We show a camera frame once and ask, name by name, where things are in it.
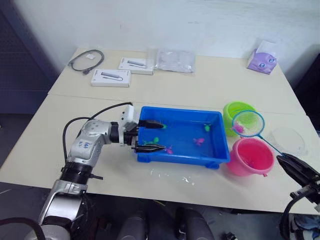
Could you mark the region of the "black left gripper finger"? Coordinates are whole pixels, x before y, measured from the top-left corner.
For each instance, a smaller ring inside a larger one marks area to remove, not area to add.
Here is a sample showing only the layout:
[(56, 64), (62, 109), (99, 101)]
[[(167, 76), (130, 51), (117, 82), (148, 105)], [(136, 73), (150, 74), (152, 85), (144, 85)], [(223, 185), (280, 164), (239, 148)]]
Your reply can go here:
[(165, 125), (156, 120), (139, 120), (138, 127), (146, 129), (163, 129), (165, 128)]
[(164, 150), (166, 147), (159, 144), (136, 145), (134, 150), (136, 153), (153, 153)]

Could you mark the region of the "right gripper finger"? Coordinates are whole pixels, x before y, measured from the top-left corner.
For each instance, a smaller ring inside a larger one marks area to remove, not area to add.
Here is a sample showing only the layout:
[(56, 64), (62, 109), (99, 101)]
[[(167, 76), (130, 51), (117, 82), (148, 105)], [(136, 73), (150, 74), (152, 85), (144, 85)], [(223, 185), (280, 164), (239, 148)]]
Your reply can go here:
[(293, 155), (277, 155), (276, 159), (283, 170), (300, 186), (305, 187), (309, 179), (305, 175), (307, 164)]
[(315, 175), (320, 175), (320, 173), (307, 164), (305, 161), (299, 159), (288, 153), (284, 153), (286, 169), (285, 172), (292, 178), (305, 177), (312, 178)]

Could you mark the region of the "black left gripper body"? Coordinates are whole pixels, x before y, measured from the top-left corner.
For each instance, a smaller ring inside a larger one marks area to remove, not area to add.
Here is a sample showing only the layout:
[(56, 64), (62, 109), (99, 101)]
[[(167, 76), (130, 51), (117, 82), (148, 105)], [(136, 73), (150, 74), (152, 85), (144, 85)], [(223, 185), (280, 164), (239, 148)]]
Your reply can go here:
[(135, 126), (131, 130), (124, 131), (124, 144), (130, 146), (133, 150), (136, 148), (139, 127)]

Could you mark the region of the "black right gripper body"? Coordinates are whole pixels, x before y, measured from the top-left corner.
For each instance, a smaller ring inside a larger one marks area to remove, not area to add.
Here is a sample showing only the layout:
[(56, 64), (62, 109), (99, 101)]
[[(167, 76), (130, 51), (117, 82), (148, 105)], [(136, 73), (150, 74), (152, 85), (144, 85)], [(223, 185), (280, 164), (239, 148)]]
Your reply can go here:
[(320, 175), (316, 174), (311, 178), (299, 178), (295, 180), (301, 188), (297, 191), (291, 192), (290, 197), (292, 199), (305, 194), (305, 197), (315, 204), (320, 203)]

